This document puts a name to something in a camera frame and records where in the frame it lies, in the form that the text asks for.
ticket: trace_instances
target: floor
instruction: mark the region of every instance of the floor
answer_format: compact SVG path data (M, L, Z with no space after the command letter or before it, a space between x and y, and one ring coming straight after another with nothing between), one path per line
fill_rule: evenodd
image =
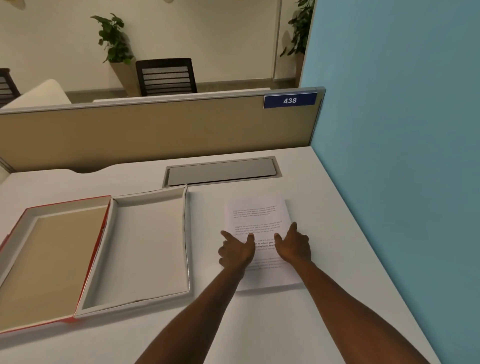
M244 90L248 88L269 87L272 90L282 88L295 88L295 79L274 81L272 79L227 81L227 82L204 82L197 83L198 92ZM91 91L70 91L66 93L73 104L92 102L103 98L127 97L125 90L91 90Z

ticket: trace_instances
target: desk surface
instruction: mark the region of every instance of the desk surface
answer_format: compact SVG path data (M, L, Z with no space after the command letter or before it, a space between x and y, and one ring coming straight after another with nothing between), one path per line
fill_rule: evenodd
M292 221L309 235L314 262L354 297L397 328L431 364L439 363L355 219L310 147L119 164L78 174L70 170L14 173L0 185L0 237L30 206L161 188L165 167L274 155L283 177L189 187L195 296L220 271L224 203L255 194L282 194ZM182 307L61 331L0 339L0 362L133 364ZM340 356L306 289L235 295L206 363L329 363Z

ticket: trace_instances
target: potted plant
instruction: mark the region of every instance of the potted plant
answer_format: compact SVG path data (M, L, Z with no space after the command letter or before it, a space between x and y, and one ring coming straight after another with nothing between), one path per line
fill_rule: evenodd
M111 19L98 15L91 16L102 25L102 30L98 32L100 35L98 44L102 46L106 43L105 49L108 48L107 58L103 62L109 61L128 96L140 96L135 57L131 54L125 35L121 31L125 24L115 14L110 14L112 14Z
M310 23L312 22L315 0L299 0L297 3L300 10L296 16L288 22L288 24L293 25L293 47L287 53L287 56L295 53L295 61L297 64L295 70L295 83L298 87L300 84L301 69L303 67L303 59L307 48L308 32L310 30ZM280 57L282 57L286 51L287 47L283 49Z

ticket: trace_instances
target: office chair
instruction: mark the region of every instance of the office chair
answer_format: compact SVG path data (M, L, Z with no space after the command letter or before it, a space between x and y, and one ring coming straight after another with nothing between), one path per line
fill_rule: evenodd
M142 96L197 93L191 58L137 61Z
M0 108L19 96L20 92L10 77L10 68L0 68Z

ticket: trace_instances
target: brown plant pot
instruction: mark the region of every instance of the brown plant pot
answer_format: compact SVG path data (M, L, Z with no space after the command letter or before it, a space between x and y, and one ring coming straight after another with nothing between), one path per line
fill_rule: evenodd
M299 85L300 85L301 69L303 67L303 59L304 58L305 58L305 55L303 53L295 54L295 63L296 63L295 87L299 87Z
M123 62L110 63L113 72L115 72L119 78L128 97L138 97L142 95L140 93L140 85L138 84L137 70L135 68L136 61L135 57L133 57L130 64Z

